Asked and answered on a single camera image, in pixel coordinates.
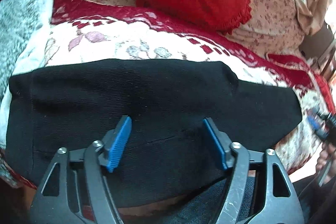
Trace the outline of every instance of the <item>floral blanket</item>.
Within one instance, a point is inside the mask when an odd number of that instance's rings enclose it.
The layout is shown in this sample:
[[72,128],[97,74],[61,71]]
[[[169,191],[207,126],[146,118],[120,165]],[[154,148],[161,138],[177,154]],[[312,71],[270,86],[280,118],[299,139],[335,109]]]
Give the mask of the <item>floral blanket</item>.
[[320,144],[306,120],[306,110],[318,105],[324,112],[335,111],[325,81],[300,58],[272,54],[265,60],[215,32],[155,10],[55,0],[52,24],[45,48],[46,66],[106,58],[221,61],[241,80],[292,87],[303,120],[285,139],[274,144],[289,172],[300,168]]

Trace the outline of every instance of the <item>folded black clothing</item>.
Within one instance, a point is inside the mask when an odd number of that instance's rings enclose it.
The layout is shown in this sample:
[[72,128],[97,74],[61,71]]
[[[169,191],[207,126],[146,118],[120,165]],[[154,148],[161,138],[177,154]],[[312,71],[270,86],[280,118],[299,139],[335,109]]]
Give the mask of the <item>folded black clothing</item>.
[[86,148],[122,115],[132,118],[120,165],[108,176],[118,208],[223,178],[201,134],[204,117],[256,151],[275,145],[302,120],[291,88],[241,81],[222,62],[107,59],[15,75],[9,87],[5,157],[35,184],[58,148]]

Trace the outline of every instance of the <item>metal screw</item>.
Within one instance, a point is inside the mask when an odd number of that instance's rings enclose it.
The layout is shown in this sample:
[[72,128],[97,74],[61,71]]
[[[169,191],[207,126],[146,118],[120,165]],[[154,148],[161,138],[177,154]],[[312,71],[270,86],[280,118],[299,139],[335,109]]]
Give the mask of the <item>metal screw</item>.
[[94,147],[100,147],[100,146],[103,145],[103,142],[102,142],[102,141],[94,141],[94,142],[92,143],[92,145],[93,145]]
[[67,152],[67,149],[65,147],[61,147],[59,150],[57,150],[58,154],[64,154]]
[[240,143],[237,143],[237,142],[233,142],[232,144],[231,144],[231,146],[233,147],[233,148],[235,148],[235,149],[239,149],[239,148],[241,148],[241,144]]
[[275,155],[275,151],[273,149],[266,149],[266,153],[270,156],[274,156]]

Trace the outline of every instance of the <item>gray fluffy blanket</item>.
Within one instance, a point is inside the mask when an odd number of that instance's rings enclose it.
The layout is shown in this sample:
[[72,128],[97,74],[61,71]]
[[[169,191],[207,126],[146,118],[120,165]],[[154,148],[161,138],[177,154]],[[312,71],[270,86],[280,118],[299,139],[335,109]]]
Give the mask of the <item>gray fluffy blanket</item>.
[[16,60],[33,32],[41,27],[40,0],[0,2],[0,103],[6,92]]

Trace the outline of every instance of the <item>person's hand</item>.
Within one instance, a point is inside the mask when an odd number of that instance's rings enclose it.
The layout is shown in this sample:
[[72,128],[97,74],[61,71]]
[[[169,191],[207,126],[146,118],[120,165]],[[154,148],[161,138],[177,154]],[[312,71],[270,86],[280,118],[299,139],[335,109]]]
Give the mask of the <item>person's hand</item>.
[[336,147],[329,144],[326,146],[325,143],[322,144],[322,151],[320,153],[320,157],[317,159],[317,164],[316,164],[316,172],[319,172],[320,170],[323,169],[325,164],[327,163],[327,158],[329,155],[332,154],[332,165],[330,167],[330,170],[325,177],[324,183],[329,182],[335,175],[336,175],[336,152],[335,152]]

